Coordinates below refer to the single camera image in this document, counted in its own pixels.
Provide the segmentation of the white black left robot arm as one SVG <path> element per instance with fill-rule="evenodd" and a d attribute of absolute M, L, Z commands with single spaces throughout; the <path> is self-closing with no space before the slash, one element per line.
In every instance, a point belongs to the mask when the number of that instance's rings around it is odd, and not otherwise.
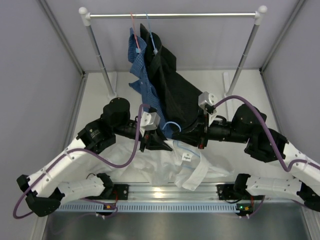
<path fill-rule="evenodd" d="M 160 129 L 160 116 L 155 108 L 143 103 L 136 119 L 131 120 L 130 117 L 129 101 L 122 97 L 112 99 L 103 107 L 100 118 L 88 123 L 50 163 L 31 175 L 19 176 L 16 182 L 23 194 L 14 207 L 13 217 L 20 219 L 17 210 L 23 200 L 32 214 L 45 217 L 74 200 L 109 199 L 113 195 L 114 184 L 106 173 L 76 182 L 65 181 L 87 162 L 85 154 L 109 167 L 123 169 L 134 160 L 137 150 L 173 150 Z M 134 140 L 132 153 L 124 163 L 113 163 L 100 156 L 116 143 L 117 135 Z"/>

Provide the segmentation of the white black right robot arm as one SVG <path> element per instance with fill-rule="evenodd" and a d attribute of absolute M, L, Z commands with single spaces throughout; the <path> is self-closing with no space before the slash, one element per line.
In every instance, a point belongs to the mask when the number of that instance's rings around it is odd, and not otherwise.
<path fill-rule="evenodd" d="M 280 167 L 282 163 L 291 178 L 278 179 L 252 174 L 237 175 L 232 192 L 243 199 L 251 196 L 273 196 L 290 199 L 318 212 L 320 210 L 320 165 L 299 151 L 288 139 L 269 129 L 265 132 L 263 125 L 267 116 L 264 113 L 257 118 L 259 110 L 242 104 L 236 110 L 232 121 L 223 117 L 209 124 L 208 115 L 200 110 L 195 123 L 175 132 L 174 140 L 204 149 L 208 141 L 246 144 L 244 152 L 251 158 Z"/>

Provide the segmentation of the white shirt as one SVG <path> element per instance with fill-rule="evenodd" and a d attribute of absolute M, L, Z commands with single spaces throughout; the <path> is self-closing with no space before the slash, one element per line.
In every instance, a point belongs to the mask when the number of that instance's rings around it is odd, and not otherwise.
<path fill-rule="evenodd" d="M 221 156 L 202 150 L 177 140 L 166 143 L 172 151 L 137 151 L 132 162 L 123 168 L 115 168 L 99 161 L 91 170 L 93 173 L 107 173 L 119 180 L 126 170 L 141 174 L 153 186 L 173 182 L 177 187 L 194 191 L 205 180 L 229 177 L 234 169 Z"/>

